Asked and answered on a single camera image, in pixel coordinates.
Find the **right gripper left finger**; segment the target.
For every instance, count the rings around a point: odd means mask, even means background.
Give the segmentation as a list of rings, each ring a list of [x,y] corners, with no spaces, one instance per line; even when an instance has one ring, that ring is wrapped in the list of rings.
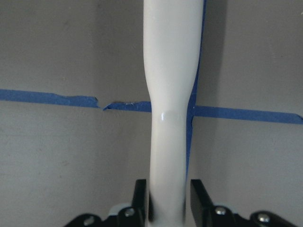
[[[135,182],[134,194],[132,199],[132,208],[134,209],[134,226],[144,227],[146,221],[147,209],[147,181],[146,179],[138,179]]]

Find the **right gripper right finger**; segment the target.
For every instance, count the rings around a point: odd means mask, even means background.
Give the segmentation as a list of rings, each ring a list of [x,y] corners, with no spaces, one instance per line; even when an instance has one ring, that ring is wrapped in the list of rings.
[[[190,207],[197,227],[210,227],[211,208],[214,206],[207,190],[199,179],[190,181]]]

